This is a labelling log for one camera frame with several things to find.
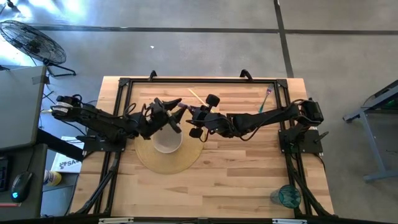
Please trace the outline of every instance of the gray desk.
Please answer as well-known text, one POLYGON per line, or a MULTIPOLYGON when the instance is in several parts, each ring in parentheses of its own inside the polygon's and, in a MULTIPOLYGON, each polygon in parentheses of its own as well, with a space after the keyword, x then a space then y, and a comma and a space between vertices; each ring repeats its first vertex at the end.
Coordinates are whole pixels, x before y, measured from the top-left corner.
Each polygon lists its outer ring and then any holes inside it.
POLYGON ((3 152, 2 154, 10 157, 11 174, 9 179, 10 181, 8 183, 8 191, 0 192, 1 203, 12 202, 12 182, 18 174, 27 169, 31 156, 33 157, 29 171, 33 172, 34 176, 30 185, 29 196, 26 200, 21 203, 20 207, 0 208, 0 221, 40 217, 47 146, 45 144, 38 144, 32 147, 3 152))

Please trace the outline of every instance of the computer mouse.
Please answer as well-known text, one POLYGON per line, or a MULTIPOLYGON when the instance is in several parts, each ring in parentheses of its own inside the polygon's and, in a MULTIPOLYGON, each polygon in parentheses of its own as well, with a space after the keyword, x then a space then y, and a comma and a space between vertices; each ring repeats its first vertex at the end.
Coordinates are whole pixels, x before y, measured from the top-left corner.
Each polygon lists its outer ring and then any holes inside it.
POLYGON ((11 187, 11 200, 15 203, 23 202, 28 194, 33 173, 29 171, 17 175, 11 187))

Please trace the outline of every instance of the cup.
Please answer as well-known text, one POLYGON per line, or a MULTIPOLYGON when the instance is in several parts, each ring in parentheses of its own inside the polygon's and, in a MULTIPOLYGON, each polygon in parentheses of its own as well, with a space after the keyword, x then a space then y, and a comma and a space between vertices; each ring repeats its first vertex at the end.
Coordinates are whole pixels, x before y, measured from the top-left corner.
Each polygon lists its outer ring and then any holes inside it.
POLYGON ((172 153, 181 146, 182 132, 176 133, 169 124, 166 124, 153 135, 152 140, 155 149, 159 152, 172 153))
POLYGON ((297 208, 301 202, 301 194, 293 185, 285 185, 271 193, 271 201, 287 208, 297 208))

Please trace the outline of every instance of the white object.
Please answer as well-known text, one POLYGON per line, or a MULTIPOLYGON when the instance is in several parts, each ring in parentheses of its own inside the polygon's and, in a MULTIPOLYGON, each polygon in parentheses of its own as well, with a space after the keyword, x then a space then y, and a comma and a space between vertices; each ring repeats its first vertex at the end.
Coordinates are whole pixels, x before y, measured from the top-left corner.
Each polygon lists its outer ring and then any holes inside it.
MULTIPOLYGON (((83 142, 77 140, 75 137, 62 136, 61 139, 64 141, 68 141, 69 144, 79 147, 82 150, 85 145, 83 142)), ((61 153, 57 153, 55 155, 55 159, 51 167, 51 171, 66 172, 73 174, 80 173, 80 169, 81 169, 81 162, 71 159, 61 153)))
POLYGON ((172 153, 181 146, 182 132, 176 133, 169 124, 166 124, 162 130, 153 135, 152 140, 155 149, 159 152, 172 153))

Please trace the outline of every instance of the electric fan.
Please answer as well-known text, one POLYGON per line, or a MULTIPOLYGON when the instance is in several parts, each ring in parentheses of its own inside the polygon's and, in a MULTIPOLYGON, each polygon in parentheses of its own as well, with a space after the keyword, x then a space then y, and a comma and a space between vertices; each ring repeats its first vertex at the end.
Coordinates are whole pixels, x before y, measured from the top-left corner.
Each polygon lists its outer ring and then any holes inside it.
POLYGON ((37 29, 18 21, 8 20, 0 22, 0 33, 16 49, 43 62, 51 76, 76 75, 75 71, 59 66, 67 60, 62 47, 37 29), (49 66, 62 68, 72 73, 54 75, 49 66))

